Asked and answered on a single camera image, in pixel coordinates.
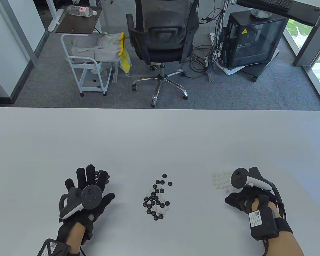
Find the person's left hand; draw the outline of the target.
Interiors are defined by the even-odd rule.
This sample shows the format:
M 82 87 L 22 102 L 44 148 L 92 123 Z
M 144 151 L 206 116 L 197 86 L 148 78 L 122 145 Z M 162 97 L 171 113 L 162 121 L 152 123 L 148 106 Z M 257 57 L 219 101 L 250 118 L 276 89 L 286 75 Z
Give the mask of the person's left hand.
M 104 192 L 108 173 L 106 171 L 102 171 L 99 177 L 96 178 L 95 171 L 96 170 L 93 165 L 88 165 L 86 169 L 82 167 L 78 168 L 76 171 L 78 181 L 77 188 L 84 189 L 88 185 L 97 185 L 101 192 Z M 74 227 L 81 224 L 84 227 L 84 232 L 82 235 L 79 235 L 78 246 L 84 245 L 84 243 L 87 240 L 90 240 L 93 236 L 93 224 L 114 198 L 114 193 L 108 193 L 102 198 L 101 203 L 96 208 L 92 210 L 83 209 L 76 212 L 71 217 L 61 221 L 63 224 L 59 228 L 56 240 L 68 243 L 70 233 L 75 229 Z

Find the person's right hand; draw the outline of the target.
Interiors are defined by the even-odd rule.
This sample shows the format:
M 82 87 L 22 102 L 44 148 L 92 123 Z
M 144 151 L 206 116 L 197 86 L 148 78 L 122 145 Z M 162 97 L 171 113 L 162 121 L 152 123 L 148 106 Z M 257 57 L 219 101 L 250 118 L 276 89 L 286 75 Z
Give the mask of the person's right hand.
M 257 187 L 246 186 L 239 193 L 233 192 L 225 198 L 225 203 L 247 214 L 269 207 L 276 218 L 286 219 L 284 204 L 271 192 Z

